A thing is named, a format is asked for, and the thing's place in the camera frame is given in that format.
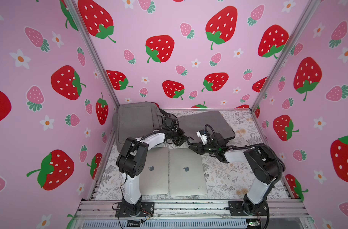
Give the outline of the silver laptop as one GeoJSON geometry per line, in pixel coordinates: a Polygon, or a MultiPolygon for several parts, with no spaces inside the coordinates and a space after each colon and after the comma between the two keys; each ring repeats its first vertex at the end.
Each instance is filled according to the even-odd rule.
{"type": "Polygon", "coordinates": [[[140,192],[143,196],[166,195],[169,188],[169,148],[148,151],[145,167],[140,174],[140,192]]]}
{"type": "Polygon", "coordinates": [[[170,149],[170,196],[207,194],[202,157],[188,148],[170,149]]]}

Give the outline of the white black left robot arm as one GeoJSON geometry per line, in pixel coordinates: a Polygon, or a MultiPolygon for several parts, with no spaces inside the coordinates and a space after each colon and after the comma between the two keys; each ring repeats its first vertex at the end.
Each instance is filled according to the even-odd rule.
{"type": "Polygon", "coordinates": [[[154,123],[144,124],[147,120],[148,118],[145,118],[130,126],[124,126],[125,142],[119,150],[116,161],[124,178],[125,192],[122,194],[121,210],[131,215],[138,215],[141,211],[142,195],[139,175],[144,169],[148,151],[167,141],[181,146],[189,139],[179,127],[179,121],[173,114],[164,112],[160,115],[157,127],[154,123]]]}

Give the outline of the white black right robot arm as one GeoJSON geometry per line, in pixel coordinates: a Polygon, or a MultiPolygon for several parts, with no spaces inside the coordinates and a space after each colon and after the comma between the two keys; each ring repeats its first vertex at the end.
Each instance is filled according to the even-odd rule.
{"type": "Polygon", "coordinates": [[[267,205],[267,197],[282,177],[286,167],[276,153],[266,144],[259,143],[236,147],[226,145],[220,133],[206,124],[197,132],[199,143],[189,143],[189,149],[199,155],[208,154],[220,162],[228,164],[247,162],[255,176],[252,186],[244,195],[242,210],[247,215],[255,215],[261,206],[267,205]]]}

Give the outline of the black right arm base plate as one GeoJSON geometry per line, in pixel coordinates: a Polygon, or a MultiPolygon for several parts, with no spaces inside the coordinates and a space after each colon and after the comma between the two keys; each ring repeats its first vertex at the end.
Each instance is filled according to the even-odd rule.
{"type": "Polygon", "coordinates": [[[260,204],[253,204],[250,201],[229,201],[227,210],[230,211],[231,216],[267,216],[269,210],[264,206],[263,202],[260,204]]]}

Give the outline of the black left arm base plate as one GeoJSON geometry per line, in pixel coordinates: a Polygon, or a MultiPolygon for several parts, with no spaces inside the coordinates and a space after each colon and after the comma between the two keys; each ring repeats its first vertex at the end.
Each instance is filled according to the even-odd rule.
{"type": "Polygon", "coordinates": [[[151,217],[154,214],[155,202],[138,202],[132,205],[128,202],[119,202],[115,217],[117,218],[143,218],[151,217]]]}

